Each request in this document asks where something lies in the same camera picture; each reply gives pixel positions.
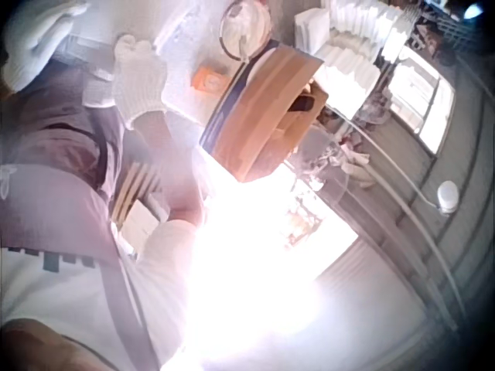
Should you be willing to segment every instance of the white shirt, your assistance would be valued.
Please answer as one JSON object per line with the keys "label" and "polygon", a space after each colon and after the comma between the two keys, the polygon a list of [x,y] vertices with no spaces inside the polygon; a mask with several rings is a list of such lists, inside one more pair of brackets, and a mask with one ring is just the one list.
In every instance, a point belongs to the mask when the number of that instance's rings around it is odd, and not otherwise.
{"label": "white shirt", "polygon": [[[185,221],[161,224],[138,261],[121,251],[141,302],[153,347],[165,364],[181,346],[187,303],[187,278],[196,228]],[[32,318],[99,353],[121,371],[133,370],[108,310],[100,268],[59,257],[58,273],[43,269],[38,256],[2,249],[1,325]]]}

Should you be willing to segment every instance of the orange object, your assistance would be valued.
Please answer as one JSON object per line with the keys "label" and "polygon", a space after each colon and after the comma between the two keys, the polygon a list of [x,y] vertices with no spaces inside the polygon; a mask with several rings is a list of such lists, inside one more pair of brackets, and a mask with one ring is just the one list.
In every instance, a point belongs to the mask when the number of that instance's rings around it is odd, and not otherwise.
{"label": "orange object", "polygon": [[228,77],[201,66],[193,77],[193,87],[205,93],[221,95],[229,84]]}

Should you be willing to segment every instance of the apron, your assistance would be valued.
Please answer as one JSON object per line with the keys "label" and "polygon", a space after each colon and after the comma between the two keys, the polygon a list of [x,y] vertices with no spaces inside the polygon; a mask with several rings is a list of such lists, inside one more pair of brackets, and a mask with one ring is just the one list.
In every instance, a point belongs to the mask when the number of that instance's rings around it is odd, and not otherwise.
{"label": "apron", "polygon": [[0,197],[2,248],[97,260],[114,326],[135,369],[158,371],[159,361],[138,296],[121,268],[108,215],[121,166],[124,125],[115,108],[82,106],[84,78],[81,69],[50,62],[8,102],[19,127],[3,148],[3,162],[13,171],[6,179],[7,196]]}

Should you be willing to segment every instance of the gloved hand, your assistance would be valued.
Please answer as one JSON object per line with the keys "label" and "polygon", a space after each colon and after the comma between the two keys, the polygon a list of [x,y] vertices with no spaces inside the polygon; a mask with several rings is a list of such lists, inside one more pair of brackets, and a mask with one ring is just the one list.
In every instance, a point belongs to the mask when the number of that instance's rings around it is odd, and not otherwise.
{"label": "gloved hand", "polygon": [[5,50],[9,57],[2,67],[2,79],[12,92],[24,89],[39,75],[69,34],[74,17],[88,7],[83,0],[71,0],[40,12],[40,5],[26,2],[5,27]]}
{"label": "gloved hand", "polygon": [[125,126],[152,111],[166,112],[162,92],[167,65],[152,49],[149,41],[136,42],[134,36],[122,36],[115,46],[113,96]]}

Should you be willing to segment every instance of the window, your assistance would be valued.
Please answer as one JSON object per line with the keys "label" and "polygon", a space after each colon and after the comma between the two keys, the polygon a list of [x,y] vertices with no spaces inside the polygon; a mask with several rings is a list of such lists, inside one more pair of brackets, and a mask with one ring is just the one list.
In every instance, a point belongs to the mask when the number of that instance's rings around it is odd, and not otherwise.
{"label": "window", "polygon": [[435,68],[405,46],[388,87],[391,110],[436,154],[445,136],[454,89]]}

